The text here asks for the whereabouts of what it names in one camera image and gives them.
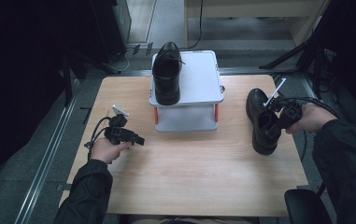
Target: shoe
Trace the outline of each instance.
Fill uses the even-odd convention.
[[[252,144],[255,151],[263,155],[272,154],[281,134],[276,122],[277,115],[263,105],[268,100],[260,89],[253,89],[248,94],[247,115],[253,125]]]
[[[180,100],[179,73],[181,57],[173,42],[163,45],[152,66],[155,98],[160,105],[174,105]]]

